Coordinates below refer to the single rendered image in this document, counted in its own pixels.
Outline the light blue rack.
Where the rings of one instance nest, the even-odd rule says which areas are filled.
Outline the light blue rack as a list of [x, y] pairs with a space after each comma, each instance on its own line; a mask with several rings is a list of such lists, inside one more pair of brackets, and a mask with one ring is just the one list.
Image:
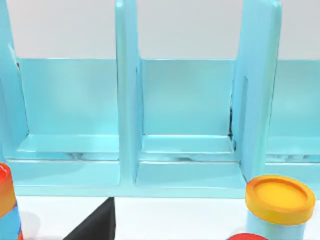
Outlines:
[[0, 161], [21, 196], [242, 198], [282, 175], [320, 198], [320, 59], [279, 59], [280, 0], [243, 0], [235, 59], [150, 59], [137, 0], [115, 58], [16, 54], [0, 0]]

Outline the red lid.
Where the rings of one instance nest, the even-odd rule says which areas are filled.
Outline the red lid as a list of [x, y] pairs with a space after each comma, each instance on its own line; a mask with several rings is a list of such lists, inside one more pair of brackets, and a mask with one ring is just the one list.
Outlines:
[[254, 233], [237, 233], [230, 236], [227, 240], [268, 240], [267, 238]]

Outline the blue can with yellow lid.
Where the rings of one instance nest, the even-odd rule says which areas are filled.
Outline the blue can with yellow lid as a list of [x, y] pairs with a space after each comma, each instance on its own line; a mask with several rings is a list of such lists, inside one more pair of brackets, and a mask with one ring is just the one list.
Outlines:
[[245, 230], [267, 240], [304, 240], [316, 196], [304, 183], [281, 175], [260, 175], [245, 188]]

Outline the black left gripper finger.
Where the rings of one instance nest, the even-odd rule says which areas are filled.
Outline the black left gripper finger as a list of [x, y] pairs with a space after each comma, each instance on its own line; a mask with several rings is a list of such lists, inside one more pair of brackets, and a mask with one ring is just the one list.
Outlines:
[[115, 199], [108, 197], [63, 240], [115, 240]]

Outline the stack of coloured rings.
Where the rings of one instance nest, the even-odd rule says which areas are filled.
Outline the stack of coloured rings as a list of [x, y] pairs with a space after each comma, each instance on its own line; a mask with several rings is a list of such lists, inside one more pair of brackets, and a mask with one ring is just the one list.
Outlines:
[[24, 240], [9, 166], [0, 162], [0, 240]]

